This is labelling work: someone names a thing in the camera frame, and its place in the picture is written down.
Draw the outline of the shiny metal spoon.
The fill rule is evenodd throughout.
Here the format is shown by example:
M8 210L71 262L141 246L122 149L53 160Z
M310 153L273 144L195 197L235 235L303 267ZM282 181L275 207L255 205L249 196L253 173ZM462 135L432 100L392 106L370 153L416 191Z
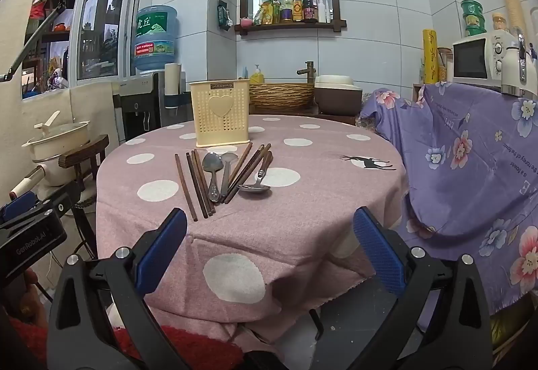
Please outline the shiny metal spoon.
M219 203L221 194L217 184L217 172L223 168L223 161L216 153L206 153L202 160L204 172L210 174L210 183L208 186L208 196L212 203Z

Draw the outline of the matte metal spoon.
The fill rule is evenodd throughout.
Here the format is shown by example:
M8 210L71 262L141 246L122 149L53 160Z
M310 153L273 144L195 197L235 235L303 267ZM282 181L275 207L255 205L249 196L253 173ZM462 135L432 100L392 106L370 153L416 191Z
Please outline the matte metal spoon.
M221 159L223 162L221 200L223 200L225 196L228 194L232 164L238 160L238 156L235 153L228 152L228 153L224 153L221 156Z

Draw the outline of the wooden handled metal spoon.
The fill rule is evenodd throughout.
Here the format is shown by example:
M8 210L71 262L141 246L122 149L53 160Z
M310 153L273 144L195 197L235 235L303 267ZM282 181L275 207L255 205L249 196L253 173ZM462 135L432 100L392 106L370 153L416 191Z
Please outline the wooden handled metal spoon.
M257 172L255 182L253 184L240 184L239 191L247 194L261 194L270 189L269 186L263 184L264 177L267 174L267 170L273 161L273 153L269 151L265 154L262 161L262 166Z

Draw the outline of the dark wooden stool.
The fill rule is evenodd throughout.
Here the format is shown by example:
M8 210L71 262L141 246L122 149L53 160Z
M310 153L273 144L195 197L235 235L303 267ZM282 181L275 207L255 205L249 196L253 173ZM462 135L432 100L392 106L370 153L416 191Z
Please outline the dark wooden stool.
M108 146L109 135L102 134L59 156L59 167L73 170L78 183L80 196L79 200L73 204L71 211L81 244L86 248L91 259L97 258L97 238L87 218L86 209L97 202L97 175L100 163L106 158Z

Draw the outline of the grey water dispenser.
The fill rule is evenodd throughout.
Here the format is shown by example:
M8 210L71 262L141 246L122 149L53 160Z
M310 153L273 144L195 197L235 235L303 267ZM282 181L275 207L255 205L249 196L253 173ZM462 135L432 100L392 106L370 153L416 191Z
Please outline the grey water dispenser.
M117 83L113 98L120 110L123 140L131 140L146 132L160 129L160 80L163 71L148 72Z

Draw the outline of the purple floral cloth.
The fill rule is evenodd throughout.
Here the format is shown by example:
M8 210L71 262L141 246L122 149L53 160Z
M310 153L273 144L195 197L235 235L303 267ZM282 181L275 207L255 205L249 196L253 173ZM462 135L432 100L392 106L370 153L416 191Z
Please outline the purple floral cloth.
M416 101L363 106L399 152L409 188L398 233L432 256L470 255L497 313L537 288L537 102L442 82Z

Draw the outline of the paper cup stack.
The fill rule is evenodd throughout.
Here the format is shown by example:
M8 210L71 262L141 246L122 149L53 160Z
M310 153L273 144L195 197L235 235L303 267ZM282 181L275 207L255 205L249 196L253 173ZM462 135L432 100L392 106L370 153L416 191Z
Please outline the paper cup stack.
M164 70L164 94L176 96L181 92L182 67L179 63L167 63Z

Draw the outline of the cream plastic utensil holder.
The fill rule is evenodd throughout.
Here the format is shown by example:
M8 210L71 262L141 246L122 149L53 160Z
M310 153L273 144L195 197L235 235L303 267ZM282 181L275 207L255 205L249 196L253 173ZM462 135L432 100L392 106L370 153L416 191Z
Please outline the cream plastic utensil holder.
M199 81L190 85L198 148L249 141L249 81Z

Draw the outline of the blue water jug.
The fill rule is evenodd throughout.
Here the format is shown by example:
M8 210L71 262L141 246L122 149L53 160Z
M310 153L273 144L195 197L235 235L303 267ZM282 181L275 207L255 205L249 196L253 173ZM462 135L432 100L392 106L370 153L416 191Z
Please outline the blue water jug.
M179 22L177 10L167 5L140 9L133 41L133 65L138 72L163 70L176 61Z

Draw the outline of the cream brown rice cooker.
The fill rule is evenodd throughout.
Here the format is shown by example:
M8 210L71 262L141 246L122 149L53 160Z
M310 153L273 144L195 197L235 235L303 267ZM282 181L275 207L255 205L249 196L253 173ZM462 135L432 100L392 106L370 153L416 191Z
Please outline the cream brown rice cooker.
M362 108L363 90L345 75L319 75L315 78L315 103L320 113L357 116Z

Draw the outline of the yellow soap dispenser bottle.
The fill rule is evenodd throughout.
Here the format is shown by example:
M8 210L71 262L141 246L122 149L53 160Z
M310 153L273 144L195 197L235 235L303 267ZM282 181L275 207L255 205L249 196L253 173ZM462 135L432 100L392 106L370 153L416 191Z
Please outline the yellow soap dispenser bottle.
M264 74L262 73L260 66L258 64L255 65L255 71L250 76L249 82L251 84L263 84L264 83Z

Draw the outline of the brass faucet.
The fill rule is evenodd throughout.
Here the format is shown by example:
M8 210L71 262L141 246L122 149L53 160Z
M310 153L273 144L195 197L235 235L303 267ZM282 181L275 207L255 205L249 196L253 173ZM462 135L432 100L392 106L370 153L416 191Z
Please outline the brass faucet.
M316 75L315 63L313 61L307 61L305 63L305 68L297 70L296 74L305 75L308 83L314 83Z

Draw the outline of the yellow roll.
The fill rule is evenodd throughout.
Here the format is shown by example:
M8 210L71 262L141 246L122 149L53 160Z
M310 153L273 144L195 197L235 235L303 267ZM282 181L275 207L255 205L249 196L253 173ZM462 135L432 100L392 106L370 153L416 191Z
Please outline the yellow roll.
M433 29L424 29L423 37L423 59L425 84L434 84L438 81L438 41L437 32Z

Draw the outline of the green stacked cups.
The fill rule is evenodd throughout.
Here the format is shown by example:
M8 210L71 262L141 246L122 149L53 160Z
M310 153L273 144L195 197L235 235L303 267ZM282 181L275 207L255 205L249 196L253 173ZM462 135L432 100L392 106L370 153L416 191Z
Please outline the green stacked cups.
M475 36L486 32L483 6L476 0L461 2L465 36Z

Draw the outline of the window frame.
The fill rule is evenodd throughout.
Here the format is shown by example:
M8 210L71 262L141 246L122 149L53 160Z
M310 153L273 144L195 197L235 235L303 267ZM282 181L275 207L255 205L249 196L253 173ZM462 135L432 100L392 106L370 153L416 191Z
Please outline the window frame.
M139 0L44 0L33 6L22 97L131 75L137 6Z

